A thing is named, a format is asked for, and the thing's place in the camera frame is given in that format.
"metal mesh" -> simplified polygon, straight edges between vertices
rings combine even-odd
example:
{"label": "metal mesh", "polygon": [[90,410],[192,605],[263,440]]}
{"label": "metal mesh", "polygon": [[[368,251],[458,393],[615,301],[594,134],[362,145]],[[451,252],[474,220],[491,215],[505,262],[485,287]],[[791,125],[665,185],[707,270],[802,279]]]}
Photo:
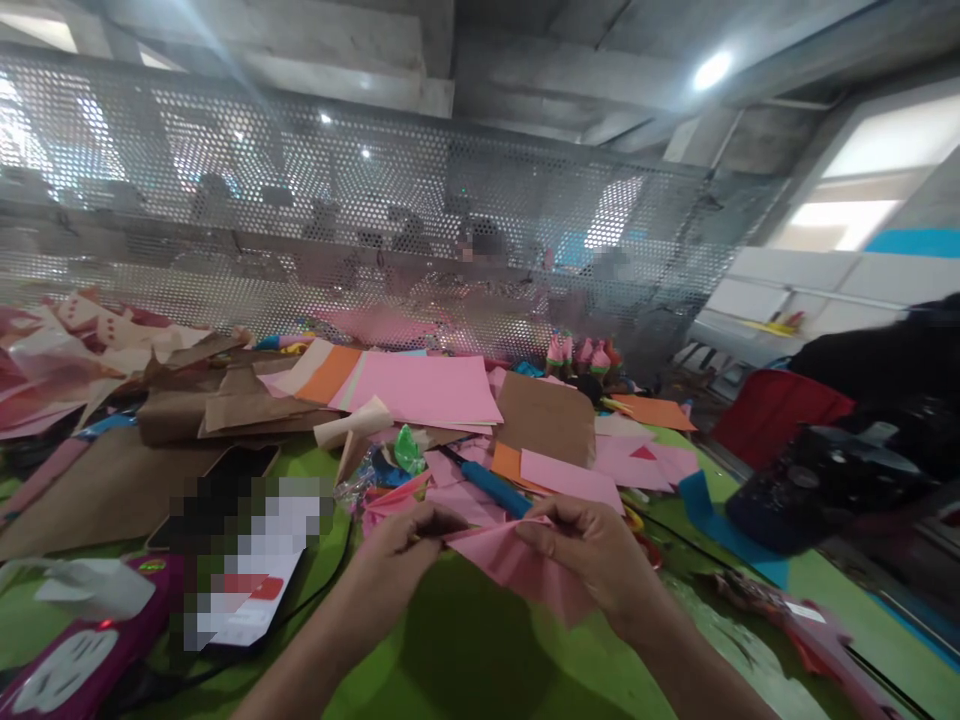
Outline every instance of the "metal mesh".
{"label": "metal mesh", "polygon": [[299,319],[517,360],[676,349],[779,188],[300,95],[0,46],[0,300],[98,285],[180,322]]}

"ceiling light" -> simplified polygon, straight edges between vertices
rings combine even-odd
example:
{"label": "ceiling light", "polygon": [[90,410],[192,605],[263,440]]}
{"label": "ceiling light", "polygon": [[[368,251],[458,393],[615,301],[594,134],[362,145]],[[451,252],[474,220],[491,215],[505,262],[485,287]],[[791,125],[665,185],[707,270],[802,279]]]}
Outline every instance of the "ceiling light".
{"label": "ceiling light", "polygon": [[713,87],[726,77],[733,64],[733,57],[728,52],[719,52],[707,60],[693,78],[695,90],[706,90]]}

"ceiling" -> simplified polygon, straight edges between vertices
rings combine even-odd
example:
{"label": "ceiling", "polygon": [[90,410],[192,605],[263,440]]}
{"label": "ceiling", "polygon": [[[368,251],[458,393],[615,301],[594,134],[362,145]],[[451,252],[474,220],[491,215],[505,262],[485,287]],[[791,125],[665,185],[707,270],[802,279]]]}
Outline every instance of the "ceiling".
{"label": "ceiling", "polygon": [[[4,13],[64,23],[83,54],[655,154],[718,112],[742,125],[734,151],[802,147],[822,118],[811,99],[960,47],[954,0],[0,0]],[[0,39],[51,44],[49,24],[46,40],[28,26],[0,24]],[[694,90],[720,51],[729,75]],[[767,105],[784,97],[806,105]]]}

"green tablecloth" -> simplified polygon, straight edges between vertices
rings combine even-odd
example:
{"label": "green tablecloth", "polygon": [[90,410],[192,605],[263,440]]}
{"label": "green tablecloth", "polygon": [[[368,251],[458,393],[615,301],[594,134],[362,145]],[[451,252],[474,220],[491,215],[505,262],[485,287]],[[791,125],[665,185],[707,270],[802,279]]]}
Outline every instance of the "green tablecloth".
{"label": "green tablecloth", "polygon": [[[678,434],[658,431],[661,442],[688,446]],[[721,501],[736,487],[701,456],[711,494]],[[336,461],[309,442],[288,446],[278,476],[332,476]],[[651,514],[711,553],[738,565],[687,521],[679,499],[655,501]],[[321,587],[336,569],[349,519],[335,516],[329,535],[307,551],[291,585],[283,616]],[[792,645],[759,618],[744,615],[690,581],[691,571],[713,563],[670,533],[648,532],[665,548],[663,580],[714,646],[761,695],[790,720],[856,718],[843,694],[807,675]],[[359,528],[350,539],[358,542]],[[74,553],[116,556],[139,543]],[[0,667],[29,662],[66,626],[57,611],[32,601],[39,575],[22,575],[0,596]],[[789,591],[833,610],[856,638],[855,647],[937,720],[960,717],[955,673],[816,553],[791,561]],[[136,713],[143,718],[228,717],[243,695],[299,630],[309,612],[287,624],[259,656],[202,686]],[[150,658],[169,666],[165,640]],[[191,673],[210,667],[197,660]],[[905,718],[915,717],[906,708]],[[673,713],[636,656],[597,614],[567,632],[550,613],[503,590],[455,553],[427,574],[394,632],[341,685],[325,717],[590,717],[672,718]]]}

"table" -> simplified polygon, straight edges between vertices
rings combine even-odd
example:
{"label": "table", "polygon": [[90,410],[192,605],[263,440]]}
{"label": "table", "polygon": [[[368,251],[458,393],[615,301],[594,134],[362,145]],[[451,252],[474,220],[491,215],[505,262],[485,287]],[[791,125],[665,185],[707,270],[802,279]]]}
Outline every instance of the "table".
{"label": "table", "polygon": [[[658,430],[665,444],[690,447],[679,434]],[[306,438],[285,447],[273,469],[277,476],[332,476],[336,460],[310,448]],[[701,455],[714,501],[736,487]],[[650,514],[718,558],[739,565],[687,521],[679,499],[655,501]],[[343,548],[352,553],[359,527],[334,517],[330,533],[309,549],[278,617],[324,586],[338,570]],[[785,720],[853,720],[856,714],[832,683],[808,676],[778,631],[757,617],[702,594],[692,571],[715,563],[662,528],[648,526],[664,548],[663,581],[696,620],[700,630]],[[142,543],[121,543],[71,553],[117,556]],[[791,561],[791,594],[833,610],[856,637],[855,648],[936,720],[960,717],[955,673],[878,607],[824,558],[807,553]],[[32,601],[39,573],[23,574],[0,595],[0,667],[29,662],[66,626],[59,613]],[[200,687],[131,715],[134,718],[225,718],[306,621],[305,611],[284,626],[259,656]],[[149,661],[169,667],[164,639]],[[192,674],[210,664],[198,660]],[[900,707],[904,718],[916,718]],[[666,699],[633,652],[599,614],[566,632],[549,611],[499,588],[455,553],[446,553],[426,575],[393,633],[343,682],[325,718],[673,718]]]}

